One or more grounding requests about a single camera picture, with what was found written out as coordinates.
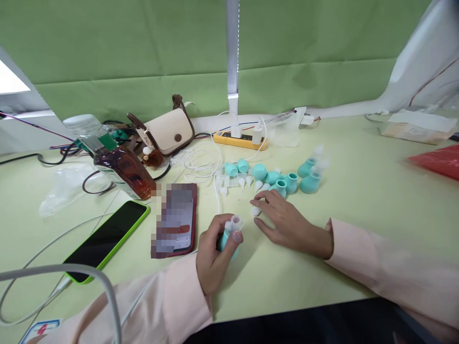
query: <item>hand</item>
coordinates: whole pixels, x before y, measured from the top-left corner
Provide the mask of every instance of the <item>hand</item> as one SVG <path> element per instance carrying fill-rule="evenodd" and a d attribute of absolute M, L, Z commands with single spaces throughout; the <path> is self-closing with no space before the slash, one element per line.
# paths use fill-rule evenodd
<path fill-rule="evenodd" d="M 217 237 L 225 229 L 225 222 L 231 220 L 233 214 L 215 215 L 209 229 L 199 237 L 199 248 L 196 257 L 197 278 L 204 295 L 216 292 L 225 277 L 231 257 L 244 242 L 241 231 L 235 231 L 228 238 L 223 252 L 218 252 Z"/>
<path fill-rule="evenodd" d="M 275 244 L 322 259 L 333 254 L 332 234 L 311 224 L 277 190 L 262 191 L 250 203 L 259 207 L 276 226 L 272 230 L 261 219 L 254 218 L 258 228 Z"/>

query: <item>red phone case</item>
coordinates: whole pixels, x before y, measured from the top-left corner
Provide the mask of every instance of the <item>red phone case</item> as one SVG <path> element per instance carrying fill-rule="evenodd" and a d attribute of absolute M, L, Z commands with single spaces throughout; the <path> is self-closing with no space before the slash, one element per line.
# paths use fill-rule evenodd
<path fill-rule="evenodd" d="M 194 202 L 194 205 L 193 205 L 193 222 L 192 222 L 192 226 L 191 226 L 191 245 L 190 245 L 190 248 L 186 251 L 180 251 L 180 252 L 175 252 L 175 253 L 172 253 L 170 256 L 168 257 L 175 257 L 175 256 L 183 256 L 183 255 L 187 255 L 188 253 L 191 253 L 193 252 L 193 249 L 195 248 L 195 241 L 196 241 L 196 206 L 197 206 L 197 184 L 193 184 L 193 188 L 196 188 L 195 190 L 195 202 Z"/>

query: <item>red plastic bag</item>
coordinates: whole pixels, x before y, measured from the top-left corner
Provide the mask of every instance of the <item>red plastic bag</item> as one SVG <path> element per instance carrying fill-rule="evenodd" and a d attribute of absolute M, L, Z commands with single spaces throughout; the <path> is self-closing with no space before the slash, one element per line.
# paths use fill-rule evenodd
<path fill-rule="evenodd" d="M 459 180 L 459 144 L 408 159 L 425 169 Z"/>

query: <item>smartphone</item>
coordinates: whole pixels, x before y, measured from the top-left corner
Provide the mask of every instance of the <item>smartphone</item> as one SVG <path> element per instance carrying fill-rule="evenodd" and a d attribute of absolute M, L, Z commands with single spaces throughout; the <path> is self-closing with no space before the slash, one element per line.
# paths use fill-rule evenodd
<path fill-rule="evenodd" d="M 156 222 L 152 258 L 185 255 L 193 251 L 196 237 L 197 184 L 167 186 L 161 218 Z"/>
<path fill-rule="evenodd" d="M 84 264 L 102 270 L 149 212 L 150 208 L 146 205 L 134 201 L 126 202 L 64 264 Z M 66 275 L 78 284 L 93 280 L 92 276 L 83 273 L 66 272 Z"/>

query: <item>tissue box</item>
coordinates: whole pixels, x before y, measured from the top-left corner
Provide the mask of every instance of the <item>tissue box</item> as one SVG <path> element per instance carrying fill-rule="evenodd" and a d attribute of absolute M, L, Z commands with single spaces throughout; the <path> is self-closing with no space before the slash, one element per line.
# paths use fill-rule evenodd
<path fill-rule="evenodd" d="M 456 132 L 456 118 L 400 110 L 379 127 L 381 135 L 438 145 Z"/>

